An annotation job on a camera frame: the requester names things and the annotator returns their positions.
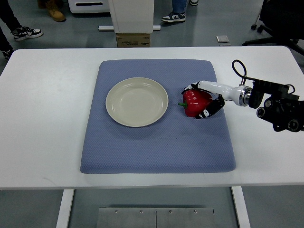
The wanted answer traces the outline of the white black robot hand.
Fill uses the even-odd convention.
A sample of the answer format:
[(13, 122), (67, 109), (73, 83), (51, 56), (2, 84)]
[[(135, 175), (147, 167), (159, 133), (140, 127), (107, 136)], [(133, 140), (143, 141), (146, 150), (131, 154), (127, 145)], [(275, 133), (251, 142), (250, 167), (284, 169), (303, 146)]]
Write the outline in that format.
[(233, 101), (239, 106), (247, 105), (244, 99), (248, 87), (245, 85), (232, 87), (219, 84), (217, 82), (198, 81), (185, 87), (181, 94), (183, 95), (188, 90), (200, 90), (207, 92), (212, 96), (213, 100), (199, 115), (194, 117), (195, 119), (202, 119), (213, 116), (221, 108), (224, 107), (226, 101)]

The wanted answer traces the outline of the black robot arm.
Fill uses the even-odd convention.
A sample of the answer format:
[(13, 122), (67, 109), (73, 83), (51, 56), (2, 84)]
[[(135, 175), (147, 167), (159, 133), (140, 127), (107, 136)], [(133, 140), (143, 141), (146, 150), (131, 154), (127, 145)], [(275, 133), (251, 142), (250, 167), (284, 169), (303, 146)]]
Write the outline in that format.
[(283, 85), (247, 77), (246, 67), (238, 59), (232, 62), (232, 68), (242, 78), (242, 86), (246, 80), (253, 81), (253, 87), (244, 89), (238, 96), (240, 105), (256, 109), (257, 117), (271, 123), (276, 132), (304, 130), (304, 102), (294, 94), (295, 87), (292, 84)]

